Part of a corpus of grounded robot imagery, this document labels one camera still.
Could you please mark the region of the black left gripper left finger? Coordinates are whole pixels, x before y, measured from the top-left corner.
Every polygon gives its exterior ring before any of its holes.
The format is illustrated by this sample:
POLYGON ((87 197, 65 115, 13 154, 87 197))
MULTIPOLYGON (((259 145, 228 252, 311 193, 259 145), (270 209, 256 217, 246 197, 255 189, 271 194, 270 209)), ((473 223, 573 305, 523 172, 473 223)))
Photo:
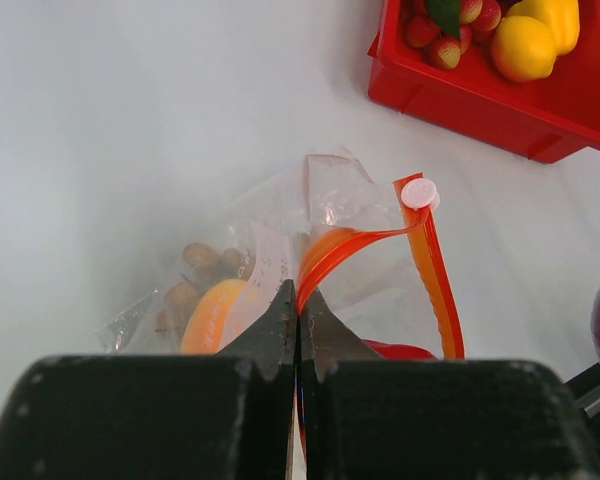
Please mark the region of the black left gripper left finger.
POLYGON ((287 479, 296 293, 214 355, 46 357, 0 416, 0 479, 287 479))

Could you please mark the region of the orange yellow mango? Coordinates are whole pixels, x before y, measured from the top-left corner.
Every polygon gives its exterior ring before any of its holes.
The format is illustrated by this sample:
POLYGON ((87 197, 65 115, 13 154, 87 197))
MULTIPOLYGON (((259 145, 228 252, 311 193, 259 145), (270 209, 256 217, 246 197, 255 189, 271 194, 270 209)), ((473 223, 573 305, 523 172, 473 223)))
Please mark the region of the orange yellow mango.
POLYGON ((220 349, 229 312, 247 282, 227 279, 209 289, 191 314, 180 343, 180 353, 215 354, 220 349))

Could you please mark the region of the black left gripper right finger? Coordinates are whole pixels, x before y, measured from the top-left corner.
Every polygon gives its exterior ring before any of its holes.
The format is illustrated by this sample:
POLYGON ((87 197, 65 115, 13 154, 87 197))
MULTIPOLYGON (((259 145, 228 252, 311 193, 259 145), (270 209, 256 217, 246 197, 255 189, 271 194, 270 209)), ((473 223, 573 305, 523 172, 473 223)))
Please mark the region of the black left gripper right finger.
POLYGON ((583 415, 546 366, 387 360, 320 293, 298 313, 298 413, 311 479, 599 479, 583 415))

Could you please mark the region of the clear zip bag orange zipper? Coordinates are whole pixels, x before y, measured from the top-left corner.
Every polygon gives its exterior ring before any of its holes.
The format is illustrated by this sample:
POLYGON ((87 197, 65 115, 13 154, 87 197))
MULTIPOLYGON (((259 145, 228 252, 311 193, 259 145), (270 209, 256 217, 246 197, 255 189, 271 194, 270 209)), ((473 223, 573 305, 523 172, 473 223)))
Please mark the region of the clear zip bag orange zipper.
MULTIPOLYGON (((311 155, 248 192, 184 246, 199 242, 218 252, 249 250, 254 257, 253 272, 229 312, 219 351, 266 312, 283 282, 293 282, 293 433, 302 442, 298 313, 312 294, 320 293, 331 312, 363 341, 417 346, 436 360, 464 357, 434 222, 438 202, 436 186, 422 174, 382 185, 356 160, 311 155)), ((155 320, 164 290, 183 265, 181 254, 158 289, 103 328, 109 352, 181 354, 184 333, 161 336, 155 320)))

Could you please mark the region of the red chili pepper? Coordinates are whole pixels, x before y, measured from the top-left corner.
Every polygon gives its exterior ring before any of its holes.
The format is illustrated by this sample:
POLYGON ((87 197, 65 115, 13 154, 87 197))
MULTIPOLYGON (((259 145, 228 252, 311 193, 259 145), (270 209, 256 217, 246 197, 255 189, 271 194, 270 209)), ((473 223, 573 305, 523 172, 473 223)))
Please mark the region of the red chili pepper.
POLYGON ((388 344, 372 340, 365 340, 364 343, 381 357, 388 360, 420 361, 437 359, 430 351, 413 345, 388 344))

